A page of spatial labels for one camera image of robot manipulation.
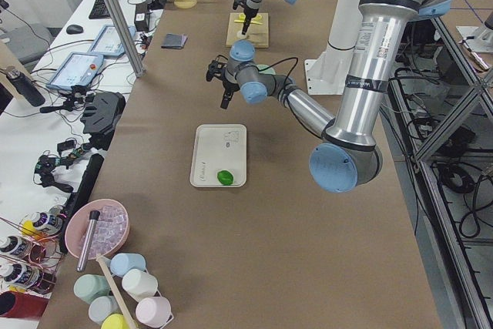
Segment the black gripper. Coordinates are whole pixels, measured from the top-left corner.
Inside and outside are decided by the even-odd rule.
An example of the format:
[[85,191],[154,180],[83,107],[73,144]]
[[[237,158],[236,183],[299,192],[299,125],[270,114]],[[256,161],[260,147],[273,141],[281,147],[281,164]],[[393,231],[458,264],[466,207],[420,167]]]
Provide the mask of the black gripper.
[[228,108],[228,100],[230,101],[233,94],[237,91],[237,83],[233,77],[226,76],[226,65],[228,58],[224,55],[217,55],[207,67],[206,81],[211,82],[213,78],[219,79],[224,88],[224,94],[220,103],[221,109]]
[[242,27],[242,34],[245,35],[250,27],[251,20],[258,13],[258,0],[233,0],[233,9],[236,10],[239,6],[243,8],[245,22]]

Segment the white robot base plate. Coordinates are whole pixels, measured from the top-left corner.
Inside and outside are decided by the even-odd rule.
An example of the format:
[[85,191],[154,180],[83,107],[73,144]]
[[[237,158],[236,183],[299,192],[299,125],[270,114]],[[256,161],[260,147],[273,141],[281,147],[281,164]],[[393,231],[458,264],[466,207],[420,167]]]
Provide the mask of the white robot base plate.
[[350,60],[328,61],[306,59],[304,61],[307,91],[311,96],[339,96],[344,90]]

